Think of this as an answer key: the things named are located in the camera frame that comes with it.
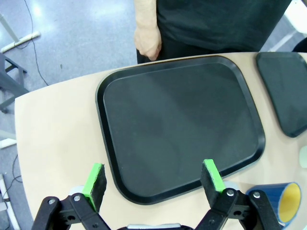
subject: black plastic tray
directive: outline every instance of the black plastic tray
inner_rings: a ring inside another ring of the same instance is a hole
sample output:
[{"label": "black plastic tray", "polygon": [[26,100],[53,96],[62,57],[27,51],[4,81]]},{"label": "black plastic tray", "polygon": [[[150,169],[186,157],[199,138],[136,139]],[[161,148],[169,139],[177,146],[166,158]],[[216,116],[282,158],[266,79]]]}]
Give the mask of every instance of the black plastic tray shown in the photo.
[{"label": "black plastic tray", "polygon": [[282,131],[297,137],[307,129],[307,63],[298,53],[269,52],[257,65]]},{"label": "black plastic tray", "polygon": [[116,71],[98,86],[96,103],[115,184],[134,203],[200,187],[204,159],[227,176],[264,149],[242,73],[221,56]]}]

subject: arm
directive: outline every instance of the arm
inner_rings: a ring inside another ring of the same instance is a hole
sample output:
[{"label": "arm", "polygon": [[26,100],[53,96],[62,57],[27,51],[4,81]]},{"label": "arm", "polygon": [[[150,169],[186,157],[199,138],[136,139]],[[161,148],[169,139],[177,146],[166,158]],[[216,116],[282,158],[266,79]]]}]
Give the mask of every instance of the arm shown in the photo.
[{"label": "arm", "polygon": [[134,0],[136,30],[134,43],[140,54],[151,61],[161,50],[161,35],[157,25],[156,0]]}]

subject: hand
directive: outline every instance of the hand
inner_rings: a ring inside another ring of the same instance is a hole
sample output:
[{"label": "hand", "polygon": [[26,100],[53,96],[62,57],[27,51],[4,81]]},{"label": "hand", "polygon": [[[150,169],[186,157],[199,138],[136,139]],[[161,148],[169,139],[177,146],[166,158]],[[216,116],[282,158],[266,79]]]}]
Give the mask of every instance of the hand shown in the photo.
[{"label": "hand", "polygon": [[161,50],[161,34],[158,26],[153,28],[138,27],[134,33],[134,43],[141,55],[155,61]]}]

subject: floor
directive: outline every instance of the floor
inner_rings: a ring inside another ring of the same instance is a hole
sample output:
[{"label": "floor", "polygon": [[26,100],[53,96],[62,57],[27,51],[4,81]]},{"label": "floor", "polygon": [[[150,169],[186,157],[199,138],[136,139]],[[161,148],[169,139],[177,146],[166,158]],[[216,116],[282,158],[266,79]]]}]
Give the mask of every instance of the floor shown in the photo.
[{"label": "floor", "polygon": [[[40,72],[48,84],[136,64],[133,1],[27,0],[27,3],[33,17],[33,31],[40,31],[42,34],[35,39],[35,46]],[[31,33],[31,18],[23,0],[0,1],[0,13],[18,36]],[[278,43],[285,35],[294,31],[283,17],[262,51],[272,48],[277,51],[291,51],[304,38],[302,34],[295,33],[282,46]],[[0,26],[0,47],[11,42]],[[28,71],[24,79],[25,88],[34,91],[46,86],[37,71],[33,43],[24,49],[10,50],[5,55]],[[16,77],[16,72],[12,73],[12,77]],[[15,132],[13,104],[9,107],[8,114],[0,113],[0,129]],[[16,146],[0,150],[0,173],[4,175],[7,188],[13,179],[12,165],[16,156]],[[20,175],[18,160],[14,165],[14,175]],[[8,194],[21,229],[31,229],[33,219],[23,184],[13,182]],[[0,230],[8,226],[6,213],[0,212]]]}]

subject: beige table surface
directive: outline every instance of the beige table surface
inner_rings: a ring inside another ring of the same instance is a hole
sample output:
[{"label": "beige table surface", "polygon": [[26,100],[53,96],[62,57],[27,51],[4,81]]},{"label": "beige table surface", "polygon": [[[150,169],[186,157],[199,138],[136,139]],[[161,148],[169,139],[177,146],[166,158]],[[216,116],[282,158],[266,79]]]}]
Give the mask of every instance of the beige table surface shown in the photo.
[{"label": "beige table surface", "polygon": [[[221,54],[235,62],[245,76],[266,137],[260,160],[226,180],[238,183],[242,192],[255,184],[298,182],[303,199],[288,229],[301,230],[307,225],[307,169],[300,167],[298,153],[307,145],[307,132],[297,138],[289,138],[281,132],[258,75],[256,54]],[[307,54],[301,55],[307,60]],[[106,164],[107,189],[100,214],[111,229],[133,223],[181,223],[196,227],[209,209],[203,189],[149,206],[126,200],[116,189],[95,104],[96,88],[110,72],[64,81],[16,99],[17,149],[33,218],[43,198],[66,198],[71,188],[85,183],[93,163],[102,162]],[[78,224],[71,229],[83,227]],[[242,228],[238,221],[228,220],[224,229]]]}]

